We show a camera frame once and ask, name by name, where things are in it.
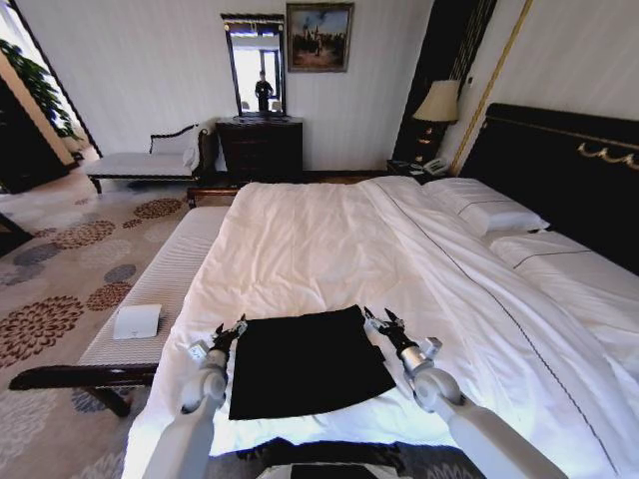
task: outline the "upholstered bench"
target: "upholstered bench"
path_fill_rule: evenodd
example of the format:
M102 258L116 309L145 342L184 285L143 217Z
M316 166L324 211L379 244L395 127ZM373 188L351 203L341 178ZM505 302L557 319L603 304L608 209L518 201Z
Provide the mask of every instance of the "upholstered bench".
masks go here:
M129 404L111 388L150 386L153 382L164 343L228 209L203 207L188 212L120 304L160 303L162 313L156 336L113 339L116 310L77 365L26 370L11 381L9 389L82 388L117 415L129 414Z
M116 153L83 167L102 193L100 180L198 181L215 169L218 156L215 119L170 135L152 135L149 153Z

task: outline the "wooden dresser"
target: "wooden dresser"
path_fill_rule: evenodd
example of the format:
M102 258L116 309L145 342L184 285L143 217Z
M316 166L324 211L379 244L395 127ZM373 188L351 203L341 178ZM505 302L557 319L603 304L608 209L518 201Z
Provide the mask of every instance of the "wooden dresser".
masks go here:
M295 182L302 175L302 119L234 117L217 122L234 183Z

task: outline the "pillow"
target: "pillow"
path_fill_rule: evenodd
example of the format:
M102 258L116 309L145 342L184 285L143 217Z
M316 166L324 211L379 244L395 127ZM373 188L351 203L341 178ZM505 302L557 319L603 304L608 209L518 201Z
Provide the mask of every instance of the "pillow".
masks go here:
M188 147L182 154L182 163L185 167L190 168L193 162L196 160L196 149Z
M490 249L514 269L522 267L525 262L536 256L582 252L594 254L586 246L557 232L539 232L531 235L498 238L492 242Z
M544 230L549 223L528 208L471 178L446 178L424 185L442 208L460 217L478 237L489 232Z
M496 239L490 249L567 309L639 381L639 276L556 232Z
M486 247L490 247L496 240L500 238L506 237L520 237L521 235L525 235L527 232L523 232L522 230L503 230L496 232L488 232L479 240L486 245Z

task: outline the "table lamp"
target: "table lamp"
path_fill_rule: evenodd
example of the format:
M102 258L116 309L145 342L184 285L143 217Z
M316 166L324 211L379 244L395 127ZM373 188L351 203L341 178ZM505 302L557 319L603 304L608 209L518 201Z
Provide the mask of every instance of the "table lamp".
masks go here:
M458 91L458 80L432 82L428 95L412 115L416 120L425 122L425 128L420 125L418 129L416 162L432 160L437 154L446 126L457 120Z

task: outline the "white bedsheet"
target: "white bedsheet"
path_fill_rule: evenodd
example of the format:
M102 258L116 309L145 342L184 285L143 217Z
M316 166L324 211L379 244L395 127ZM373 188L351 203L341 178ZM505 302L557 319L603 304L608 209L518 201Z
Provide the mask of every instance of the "white bedsheet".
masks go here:
M129 434L123 477L142 475L179 410L181 387L196 367L186 346L244 312L273 317L353 303L377 313L389 307L413 337L439 337L437 365L570 476L639 470L639 424L625 399L639 391L619 391L631 385L616 381L600 344L439 212L417 183L385 178L241 190L165 345L148 404ZM388 341L371 331L369 337L397 388L340 411L288 419L229 421L227 402L216 414L212 454L274 437L452 443L443 422L414 404Z

